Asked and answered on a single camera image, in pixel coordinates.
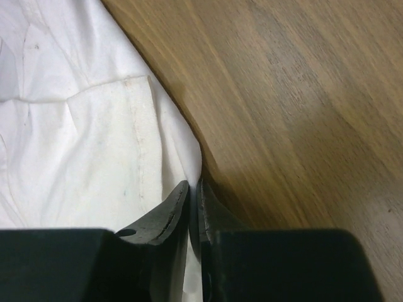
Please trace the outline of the white t shirt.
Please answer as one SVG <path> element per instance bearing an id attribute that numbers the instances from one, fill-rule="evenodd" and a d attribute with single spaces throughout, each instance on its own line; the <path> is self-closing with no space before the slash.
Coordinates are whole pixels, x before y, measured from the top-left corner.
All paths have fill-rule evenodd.
<path id="1" fill-rule="evenodd" d="M 191 128 L 100 1 L 1 2 L 1 232 L 118 232 L 186 181 L 181 301 L 201 301 L 201 167 Z"/>

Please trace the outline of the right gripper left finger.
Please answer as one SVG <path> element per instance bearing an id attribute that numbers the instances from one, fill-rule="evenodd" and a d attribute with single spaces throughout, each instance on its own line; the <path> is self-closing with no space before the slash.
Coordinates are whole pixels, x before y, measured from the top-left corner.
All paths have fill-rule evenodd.
<path id="1" fill-rule="evenodd" d="M 118 232 L 1 232 L 2 301 L 181 301 L 190 188 Z"/>

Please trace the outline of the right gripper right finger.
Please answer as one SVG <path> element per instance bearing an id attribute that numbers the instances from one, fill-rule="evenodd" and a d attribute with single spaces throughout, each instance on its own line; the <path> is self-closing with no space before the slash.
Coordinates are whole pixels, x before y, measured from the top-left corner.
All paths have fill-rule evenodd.
<path id="1" fill-rule="evenodd" d="M 341 229 L 252 230 L 207 182 L 191 205 L 204 301 L 382 301 L 359 241 Z"/>

